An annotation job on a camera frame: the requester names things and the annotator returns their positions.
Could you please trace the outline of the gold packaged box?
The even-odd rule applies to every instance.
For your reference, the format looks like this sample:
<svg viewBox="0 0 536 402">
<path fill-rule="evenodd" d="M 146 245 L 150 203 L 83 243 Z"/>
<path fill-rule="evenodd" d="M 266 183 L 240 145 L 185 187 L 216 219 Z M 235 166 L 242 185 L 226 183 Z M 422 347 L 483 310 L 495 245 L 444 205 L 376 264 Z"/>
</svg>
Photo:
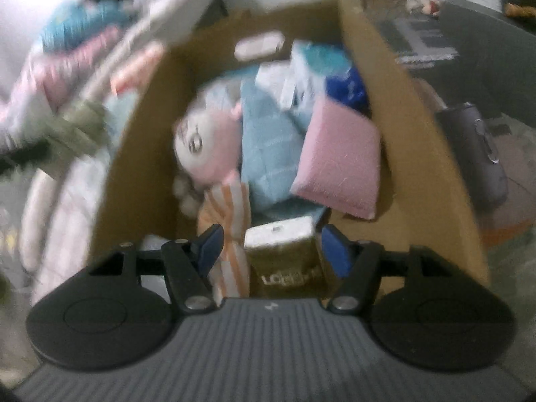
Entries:
<svg viewBox="0 0 536 402">
<path fill-rule="evenodd" d="M 257 298 L 328 296 L 314 219 L 302 216 L 252 227 L 245 233 L 245 255 L 252 269 L 252 295 Z"/>
</svg>

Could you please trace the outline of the pink grey floral quilt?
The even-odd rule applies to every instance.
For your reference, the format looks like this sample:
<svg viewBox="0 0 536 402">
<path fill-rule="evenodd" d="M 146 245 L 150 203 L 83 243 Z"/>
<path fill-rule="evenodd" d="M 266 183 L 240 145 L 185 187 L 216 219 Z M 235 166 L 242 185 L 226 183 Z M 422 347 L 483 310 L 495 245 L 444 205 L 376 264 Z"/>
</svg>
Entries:
<svg viewBox="0 0 536 402">
<path fill-rule="evenodd" d="M 1 151 L 18 149 L 43 137 L 60 109 L 122 35 L 123 30 L 111 24 L 71 52 L 48 54 L 33 49 L 8 102 L 1 106 Z"/>
</svg>

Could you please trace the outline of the red pink tissue pack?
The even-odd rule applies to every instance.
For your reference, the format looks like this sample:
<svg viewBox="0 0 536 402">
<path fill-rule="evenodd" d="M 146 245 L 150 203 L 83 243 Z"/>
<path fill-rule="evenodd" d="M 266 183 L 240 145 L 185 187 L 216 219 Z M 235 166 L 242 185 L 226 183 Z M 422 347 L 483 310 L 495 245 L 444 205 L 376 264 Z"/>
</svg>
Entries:
<svg viewBox="0 0 536 402">
<path fill-rule="evenodd" d="M 166 46 L 163 43 L 152 41 L 130 56 L 112 74 L 111 92 L 119 96 L 127 91 L 142 90 L 149 83 L 165 52 Z"/>
</svg>

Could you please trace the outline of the green white patterned cloth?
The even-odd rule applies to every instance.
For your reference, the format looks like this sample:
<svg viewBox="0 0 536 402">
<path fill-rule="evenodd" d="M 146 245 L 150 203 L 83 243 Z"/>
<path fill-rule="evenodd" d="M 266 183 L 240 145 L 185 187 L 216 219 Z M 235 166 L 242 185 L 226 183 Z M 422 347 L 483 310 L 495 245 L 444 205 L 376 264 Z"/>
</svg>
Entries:
<svg viewBox="0 0 536 402">
<path fill-rule="evenodd" d="M 109 142 L 108 111 L 86 99 L 68 105 L 46 127 L 49 155 L 41 169 L 54 179 L 62 178 L 76 158 L 94 155 Z"/>
</svg>

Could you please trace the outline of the blue white package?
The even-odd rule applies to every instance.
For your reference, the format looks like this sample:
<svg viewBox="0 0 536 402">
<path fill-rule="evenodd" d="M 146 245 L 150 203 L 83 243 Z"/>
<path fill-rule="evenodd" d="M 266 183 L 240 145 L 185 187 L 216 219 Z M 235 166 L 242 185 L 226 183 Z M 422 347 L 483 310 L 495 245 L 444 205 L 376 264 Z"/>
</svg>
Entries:
<svg viewBox="0 0 536 402">
<path fill-rule="evenodd" d="M 259 66 L 255 84 L 304 127 L 309 125 L 315 101 L 321 96 L 360 113 L 369 112 L 361 74 L 340 46 L 296 40 L 289 60 Z"/>
</svg>

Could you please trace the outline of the teal garment on bed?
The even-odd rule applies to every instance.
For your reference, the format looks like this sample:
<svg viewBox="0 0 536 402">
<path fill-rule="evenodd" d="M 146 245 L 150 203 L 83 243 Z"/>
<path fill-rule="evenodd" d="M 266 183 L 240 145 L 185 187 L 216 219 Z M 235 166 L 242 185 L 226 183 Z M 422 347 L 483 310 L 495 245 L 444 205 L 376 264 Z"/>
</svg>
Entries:
<svg viewBox="0 0 536 402">
<path fill-rule="evenodd" d="M 132 13 L 116 0 L 71 1 L 59 7 L 40 34 L 45 53 L 60 53 L 78 48 L 109 25 L 124 27 Z"/>
</svg>

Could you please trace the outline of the keyboard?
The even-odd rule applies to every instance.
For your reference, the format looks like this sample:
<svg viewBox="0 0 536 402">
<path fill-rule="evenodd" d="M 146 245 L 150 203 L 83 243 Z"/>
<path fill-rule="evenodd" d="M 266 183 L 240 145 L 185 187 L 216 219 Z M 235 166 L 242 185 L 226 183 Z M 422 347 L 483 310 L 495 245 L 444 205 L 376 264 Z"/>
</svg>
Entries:
<svg viewBox="0 0 536 402">
<path fill-rule="evenodd" d="M 396 62 L 407 69 L 432 68 L 459 56 L 436 20 L 399 17 L 380 21 L 376 28 L 394 52 Z"/>
</svg>

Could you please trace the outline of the orange striped white cloth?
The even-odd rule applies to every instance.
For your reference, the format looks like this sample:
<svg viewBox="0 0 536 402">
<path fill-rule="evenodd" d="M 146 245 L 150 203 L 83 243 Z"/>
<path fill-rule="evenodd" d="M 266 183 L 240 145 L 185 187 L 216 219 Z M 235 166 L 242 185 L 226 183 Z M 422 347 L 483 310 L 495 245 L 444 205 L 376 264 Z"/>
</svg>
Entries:
<svg viewBox="0 0 536 402">
<path fill-rule="evenodd" d="M 222 251 L 208 275 L 213 298 L 217 304 L 226 298 L 248 298 L 251 269 L 244 243 L 252 214 L 247 183 L 221 184 L 204 193 L 197 232 L 201 234 L 213 224 L 220 224 L 223 229 Z"/>
</svg>

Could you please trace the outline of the large cardboard box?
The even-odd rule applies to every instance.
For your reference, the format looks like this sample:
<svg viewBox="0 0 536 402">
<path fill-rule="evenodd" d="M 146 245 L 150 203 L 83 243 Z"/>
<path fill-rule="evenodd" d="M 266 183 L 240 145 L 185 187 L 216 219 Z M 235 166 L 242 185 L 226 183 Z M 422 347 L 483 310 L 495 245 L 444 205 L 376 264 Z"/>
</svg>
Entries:
<svg viewBox="0 0 536 402">
<path fill-rule="evenodd" d="M 282 110 L 252 78 L 231 107 L 191 109 L 217 76 L 239 70 L 242 39 L 280 33 L 344 46 L 364 83 L 357 111 L 308 86 Z M 389 251 L 427 247 L 481 284 L 489 268 L 471 202 L 443 132 L 358 0 L 295 5 L 229 18 L 168 52 L 127 124 L 108 173 L 89 257 L 154 234 L 192 238 L 214 223 L 225 244 L 212 272 L 219 297 L 326 298 L 336 281 L 314 236 L 249 251 L 255 232 L 324 224 Z"/>
</svg>

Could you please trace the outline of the white pink plush toy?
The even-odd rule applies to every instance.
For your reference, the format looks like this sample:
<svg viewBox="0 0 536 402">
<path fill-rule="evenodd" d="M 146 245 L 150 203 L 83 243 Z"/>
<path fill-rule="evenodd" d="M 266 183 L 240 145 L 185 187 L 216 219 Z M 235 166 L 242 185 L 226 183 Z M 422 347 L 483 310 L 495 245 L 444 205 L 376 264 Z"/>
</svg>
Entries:
<svg viewBox="0 0 536 402">
<path fill-rule="evenodd" d="M 197 93 L 174 126 L 178 164 L 173 192 L 182 214 L 193 219 L 205 190 L 238 182 L 242 159 L 242 111 L 238 81 L 213 82 Z"/>
</svg>

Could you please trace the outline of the white fringed blanket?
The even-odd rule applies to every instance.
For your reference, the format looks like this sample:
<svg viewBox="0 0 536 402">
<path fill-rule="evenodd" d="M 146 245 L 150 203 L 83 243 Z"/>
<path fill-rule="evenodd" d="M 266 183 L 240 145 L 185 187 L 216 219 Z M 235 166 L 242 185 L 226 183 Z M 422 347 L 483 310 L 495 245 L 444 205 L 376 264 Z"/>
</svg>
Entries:
<svg viewBox="0 0 536 402">
<path fill-rule="evenodd" d="M 116 96 L 110 88 L 112 74 L 149 42 L 159 41 L 167 49 L 184 41 L 204 10 L 194 0 L 152 0 L 68 104 L 82 99 L 102 104 L 108 111 L 109 142 L 94 155 L 76 158 L 59 180 L 41 167 L 33 175 L 18 242 L 26 274 L 23 291 L 30 303 L 36 304 L 87 263 L 107 174 L 125 126 L 146 87 Z"/>
</svg>

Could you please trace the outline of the light blue towel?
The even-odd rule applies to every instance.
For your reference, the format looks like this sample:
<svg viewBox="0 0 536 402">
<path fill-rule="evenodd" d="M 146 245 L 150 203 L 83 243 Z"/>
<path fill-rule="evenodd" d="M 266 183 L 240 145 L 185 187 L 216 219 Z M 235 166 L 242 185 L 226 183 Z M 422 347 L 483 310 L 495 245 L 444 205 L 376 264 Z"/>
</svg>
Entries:
<svg viewBox="0 0 536 402">
<path fill-rule="evenodd" d="M 291 198 L 304 136 L 289 114 L 252 80 L 242 82 L 242 181 L 252 211 L 266 213 Z"/>
</svg>

